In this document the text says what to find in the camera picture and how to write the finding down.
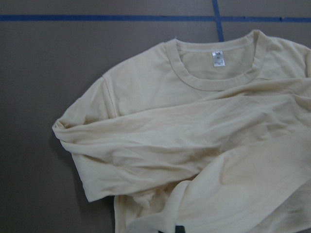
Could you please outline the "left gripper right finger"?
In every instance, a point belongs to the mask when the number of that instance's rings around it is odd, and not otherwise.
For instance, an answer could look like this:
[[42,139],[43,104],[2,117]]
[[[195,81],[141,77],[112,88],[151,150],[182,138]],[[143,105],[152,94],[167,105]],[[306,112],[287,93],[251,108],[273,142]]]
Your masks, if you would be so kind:
[[185,227],[182,225],[176,225],[175,233],[185,233]]

